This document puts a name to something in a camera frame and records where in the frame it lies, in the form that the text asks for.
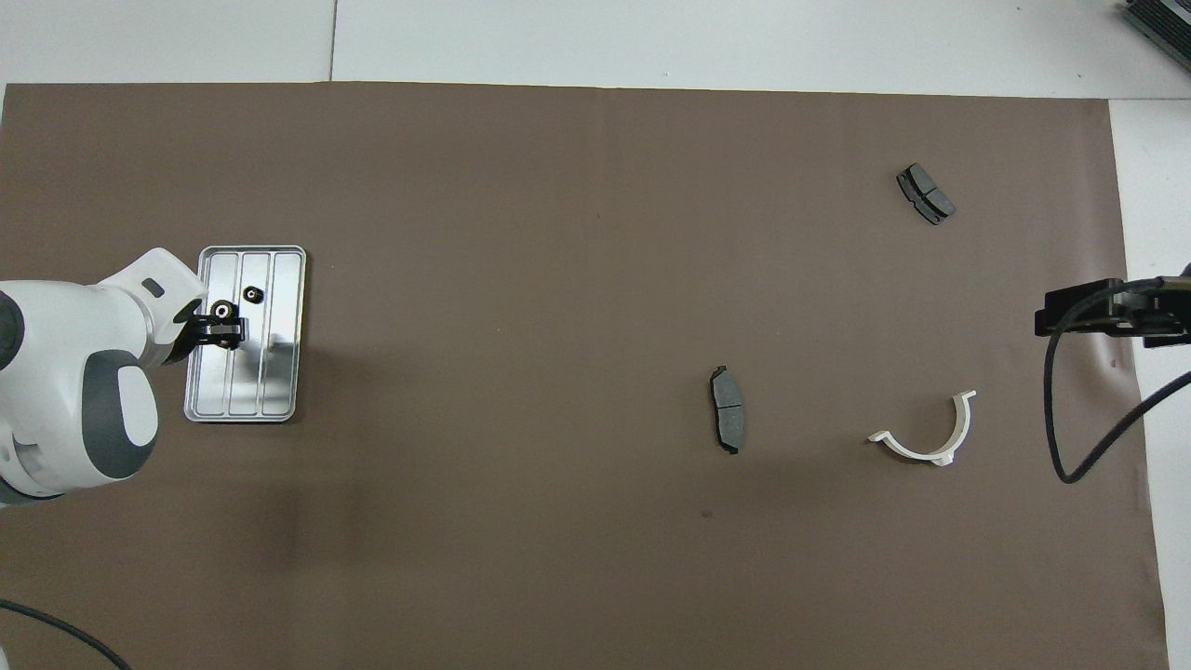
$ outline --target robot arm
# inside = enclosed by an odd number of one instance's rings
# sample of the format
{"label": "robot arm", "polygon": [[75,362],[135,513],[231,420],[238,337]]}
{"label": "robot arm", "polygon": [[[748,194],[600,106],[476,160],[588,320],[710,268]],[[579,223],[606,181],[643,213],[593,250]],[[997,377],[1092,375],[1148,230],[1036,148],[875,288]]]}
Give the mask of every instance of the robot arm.
{"label": "robot arm", "polygon": [[164,249],[93,286],[0,281],[0,507],[141,469],[157,439],[144,369],[170,357],[205,296]]}

